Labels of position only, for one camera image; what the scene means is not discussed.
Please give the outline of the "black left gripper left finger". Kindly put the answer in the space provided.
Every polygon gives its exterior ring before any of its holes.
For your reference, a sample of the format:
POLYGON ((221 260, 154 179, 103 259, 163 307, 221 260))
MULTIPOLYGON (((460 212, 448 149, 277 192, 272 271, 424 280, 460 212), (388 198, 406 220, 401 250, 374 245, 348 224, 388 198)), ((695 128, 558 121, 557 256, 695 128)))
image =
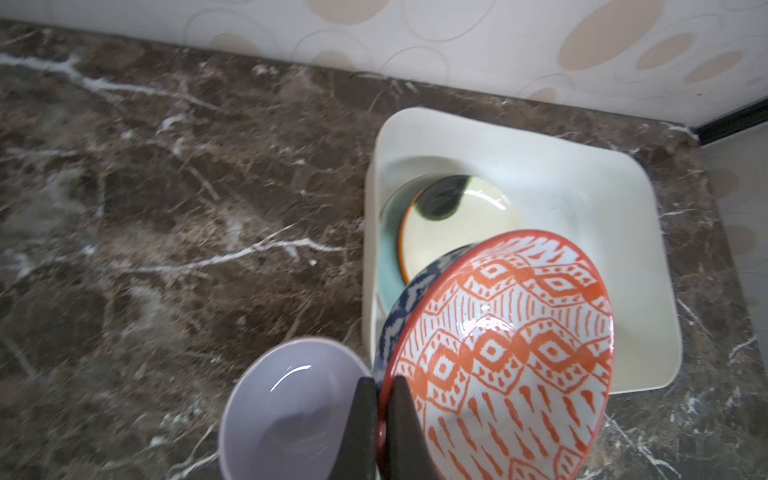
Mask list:
POLYGON ((360 378, 340 449, 328 480, 374 480, 377 476, 378 405, 373 378, 360 378))

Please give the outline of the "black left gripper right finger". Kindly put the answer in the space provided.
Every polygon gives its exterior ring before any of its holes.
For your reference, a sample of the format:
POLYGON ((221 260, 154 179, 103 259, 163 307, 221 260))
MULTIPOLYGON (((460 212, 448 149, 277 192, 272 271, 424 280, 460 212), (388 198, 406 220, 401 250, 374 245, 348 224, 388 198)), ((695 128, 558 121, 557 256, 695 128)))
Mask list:
POLYGON ((393 378, 383 410, 383 478, 439 479, 403 376, 393 378))

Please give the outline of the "lilac purple bowl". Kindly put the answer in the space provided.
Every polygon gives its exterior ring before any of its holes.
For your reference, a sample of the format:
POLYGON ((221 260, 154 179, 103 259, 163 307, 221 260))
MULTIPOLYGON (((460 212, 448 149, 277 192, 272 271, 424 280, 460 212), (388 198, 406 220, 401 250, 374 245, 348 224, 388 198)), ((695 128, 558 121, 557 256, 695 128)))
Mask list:
POLYGON ((325 479, 368 366, 326 338, 282 343, 241 376, 224 409, 218 459, 226 479, 325 479))

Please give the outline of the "red patterned bowl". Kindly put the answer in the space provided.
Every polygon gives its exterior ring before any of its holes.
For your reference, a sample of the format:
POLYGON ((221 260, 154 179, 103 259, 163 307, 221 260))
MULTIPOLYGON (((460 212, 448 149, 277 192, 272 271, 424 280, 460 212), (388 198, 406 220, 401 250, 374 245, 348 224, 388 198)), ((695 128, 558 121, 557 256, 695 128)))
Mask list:
POLYGON ((542 230, 463 252, 381 339, 441 479, 572 479, 605 413, 614 321, 586 253, 542 230))

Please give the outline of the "mint green floral plate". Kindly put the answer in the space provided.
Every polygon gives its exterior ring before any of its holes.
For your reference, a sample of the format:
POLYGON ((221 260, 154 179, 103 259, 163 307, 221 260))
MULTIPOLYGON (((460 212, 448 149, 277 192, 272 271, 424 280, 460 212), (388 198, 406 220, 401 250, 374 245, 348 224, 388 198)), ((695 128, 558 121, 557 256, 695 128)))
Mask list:
POLYGON ((379 215, 376 295, 379 311, 384 317, 407 285, 401 273, 398 253, 403 217, 415 197, 431 182, 429 176, 423 176, 404 184, 387 200, 379 215))

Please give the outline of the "orange plate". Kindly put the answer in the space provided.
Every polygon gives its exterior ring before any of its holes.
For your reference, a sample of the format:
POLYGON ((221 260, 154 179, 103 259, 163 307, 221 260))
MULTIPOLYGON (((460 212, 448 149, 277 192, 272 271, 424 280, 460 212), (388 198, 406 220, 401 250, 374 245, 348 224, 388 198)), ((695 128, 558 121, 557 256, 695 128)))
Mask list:
POLYGON ((401 274, 401 277, 405 284, 408 284, 411 280, 411 276, 408 273, 408 269, 405 266, 405 255, 404 255, 404 228, 405 223, 408 219, 408 216, 412 210, 412 208, 415 206, 416 200, 419 197, 419 194, 416 194, 408 206, 405 208, 405 211, 403 215, 401 216, 399 227, 398 227, 398 234, 397 234, 397 259, 398 259, 398 267, 399 272, 401 274))

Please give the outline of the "cream floral plate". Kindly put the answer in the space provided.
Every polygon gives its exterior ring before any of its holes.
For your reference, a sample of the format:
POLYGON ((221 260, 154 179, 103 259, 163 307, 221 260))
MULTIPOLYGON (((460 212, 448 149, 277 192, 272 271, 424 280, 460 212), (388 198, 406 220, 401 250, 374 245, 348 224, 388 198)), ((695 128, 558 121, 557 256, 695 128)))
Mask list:
POLYGON ((405 266, 411 279, 437 258, 523 227, 522 214, 489 181, 441 177, 424 188, 404 228, 405 266))

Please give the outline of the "white plastic bin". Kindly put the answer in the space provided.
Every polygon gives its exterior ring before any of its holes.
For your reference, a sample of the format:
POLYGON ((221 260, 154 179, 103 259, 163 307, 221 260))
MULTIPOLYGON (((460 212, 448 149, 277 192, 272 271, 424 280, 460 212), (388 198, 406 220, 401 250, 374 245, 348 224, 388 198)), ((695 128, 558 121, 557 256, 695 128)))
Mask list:
POLYGON ((378 284, 382 219, 442 174, 484 178, 528 229, 579 246, 598 268, 615 323, 615 394, 668 386, 682 365, 679 325, 657 201, 629 155, 427 109, 389 117, 365 179, 362 338, 373 358, 388 313, 378 284))

